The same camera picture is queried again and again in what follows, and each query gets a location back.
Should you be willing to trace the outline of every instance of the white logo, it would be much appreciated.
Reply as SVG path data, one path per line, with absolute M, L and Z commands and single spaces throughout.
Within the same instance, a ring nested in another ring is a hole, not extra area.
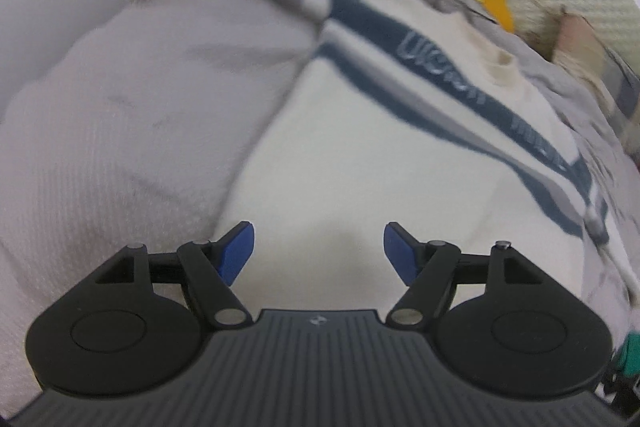
M 326 317 L 322 317 L 322 315 L 316 315 L 315 317 L 311 317 L 309 322 L 312 323 L 316 327 L 324 326 L 329 322 L 329 319 Z

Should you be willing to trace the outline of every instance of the plaid fabric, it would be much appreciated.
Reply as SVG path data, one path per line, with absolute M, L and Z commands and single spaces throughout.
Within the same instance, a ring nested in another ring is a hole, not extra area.
M 640 78 L 579 15 L 562 17 L 553 63 L 593 93 L 625 152 L 640 167 Z

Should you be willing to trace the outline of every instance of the metal screw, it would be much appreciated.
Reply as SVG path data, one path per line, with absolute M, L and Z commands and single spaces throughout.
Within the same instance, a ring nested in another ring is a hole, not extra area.
M 391 314 L 391 320 L 403 326 L 415 326 L 422 321 L 423 315 L 412 308 L 400 308 Z
M 238 308 L 224 308 L 216 313 L 213 318 L 223 326 L 237 326 L 246 320 L 246 313 Z

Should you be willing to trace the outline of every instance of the silver bolt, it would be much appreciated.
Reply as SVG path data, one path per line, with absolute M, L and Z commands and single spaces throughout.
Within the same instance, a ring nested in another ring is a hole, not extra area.
M 225 308 L 216 313 L 213 318 L 223 326 L 237 326 L 246 320 L 246 313 L 238 308 Z
M 400 308 L 391 314 L 391 320 L 403 326 L 415 326 L 422 321 L 423 315 L 412 308 Z

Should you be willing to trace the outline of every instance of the teal object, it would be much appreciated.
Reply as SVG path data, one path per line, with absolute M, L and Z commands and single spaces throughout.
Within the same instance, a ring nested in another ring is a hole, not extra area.
M 626 336 L 616 369 L 625 377 L 640 375 L 640 331 L 632 331 Z

